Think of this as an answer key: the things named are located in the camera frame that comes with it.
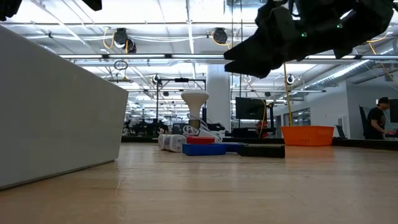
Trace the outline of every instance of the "orange basket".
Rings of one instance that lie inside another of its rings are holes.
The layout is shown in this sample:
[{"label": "orange basket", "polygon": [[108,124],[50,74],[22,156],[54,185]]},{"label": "orange basket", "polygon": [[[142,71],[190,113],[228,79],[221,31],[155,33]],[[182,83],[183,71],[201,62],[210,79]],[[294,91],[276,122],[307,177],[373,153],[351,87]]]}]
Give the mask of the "orange basket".
[{"label": "orange basket", "polygon": [[282,127],[287,146],[331,146],[335,127],[296,126]]}]

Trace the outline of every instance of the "ceiling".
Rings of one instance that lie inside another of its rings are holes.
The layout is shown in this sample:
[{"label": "ceiling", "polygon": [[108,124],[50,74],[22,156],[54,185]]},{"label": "ceiling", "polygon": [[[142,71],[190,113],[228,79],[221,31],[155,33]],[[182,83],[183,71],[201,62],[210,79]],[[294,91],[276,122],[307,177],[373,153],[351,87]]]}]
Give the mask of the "ceiling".
[{"label": "ceiling", "polygon": [[[103,9],[97,12],[92,11],[81,0],[44,0],[41,3],[45,9],[41,9],[33,1],[39,0],[23,0],[19,12],[0,24],[56,54],[121,54],[121,50],[117,47],[107,49],[103,43],[105,41],[106,45],[111,45],[112,33],[118,27],[127,28],[128,35],[133,38],[139,54],[222,54],[228,47],[239,44],[242,39],[253,35],[257,29],[254,23],[257,5],[243,7],[242,13],[240,8],[236,8],[231,13],[231,7],[224,8],[223,0],[103,0]],[[256,0],[243,0],[243,2],[256,2]],[[384,33],[380,36],[386,36],[386,38],[374,43],[376,48],[394,37],[394,32],[398,31],[396,22],[398,22],[397,13],[394,14],[391,26],[387,30],[388,35]],[[208,34],[211,34],[216,27],[225,28],[229,37],[229,46],[217,45],[211,36],[208,37]],[[367,45],[356,47],[356,50],[358,54],[371,54]],[[82,60],[76,63],[100,77],[115,78],[115,71],[112,75],[109,74],[109,69],[113,70],[111,66],[113,62],[107,65],[103,62],[88,65],[87,62],[89,61]],[[142,108],[143,103],[145,103],[145,108],[156,107],[153,100],[154,93],[139,92],[143,88],[153,88],[151,80],[155,74],[161,78],[205,79],[209,63],[225,63],[200,60],[180,60],[171,63],[168,60],[151,60],[149,67],[147,61],[143,59],[131,60],[131,62],[136,66],[130,66],[118,76],[122,78],[126,75],[131,82],[114,83],[131,90],[129,106],[137,110]],[[296,78],[298,86],[305,85],[310,80],[339,66],[340,63],[337,60],[325,61],[325,63],[288,63],[287,73]],[[270,75],[262,80],[250,77],[248,82],[255,89],[283,90],[283,76],[282,67],[271,71]],[[231,86],[239,88],[238,78],[231,79]],[[241,86],[242,89],[249,89],[249,85],[244,80]],[[170,82],[167,85],[168,89],[194,87],[194,83]],[[254,93],[245,94],[248,97],[255,97]],[[170,92],[169,96],[162,98],[180,99],[180,95],[178,92]],[[137,102],[141,103],[140,107],[133,106]],[[179,111],[182,112],[178,114],[184,114],[187,111],[185,106],[181,105],[181,107],[184,107],[185,111],[181,108]],[[172,108],[164,106],[163,109],[164,111],[160,114],[168,115]]]}]

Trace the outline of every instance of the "white wall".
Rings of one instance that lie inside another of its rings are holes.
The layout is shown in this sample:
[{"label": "white wall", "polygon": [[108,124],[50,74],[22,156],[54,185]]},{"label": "white wall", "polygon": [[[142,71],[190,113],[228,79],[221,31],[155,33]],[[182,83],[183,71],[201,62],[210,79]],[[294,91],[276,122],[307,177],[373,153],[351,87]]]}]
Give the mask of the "white wall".
[{"label": "white wall", "polygon": [[[346,93],[346,82],[341,82],[337,87],[326,88],[326,93],[310,93],[305,97],[303,102],[295,101],[292,104],[292,111],[310,108],[311,125],[314,126],[335,126],[338,124],[339,117],[348,116],[348,101]],[[288,113],[287,106],[278,106],[274,109],[274,116]],[[343,131],[349,138],[349,124],[343,123]],[[335,129],[334,136],[339,136],[337,129]]]},{"label": "white wall", "polygon": [[349,109],[349,126],[351,131],[351,138],[353,139],[364,139],[363,127],[361,121],[361,115],[359,113],[359,105],[364,107],[366,116],[367,111],[376,106],[376,100],[381,97],[388,97],[391,99],[398,98],[398,90],[395,90],[387,85],[348,85],[348,109]]},{"label": "white wall", "polygon": [[0,49],[0,189],[118,157],[127,91],[1,26]]}]

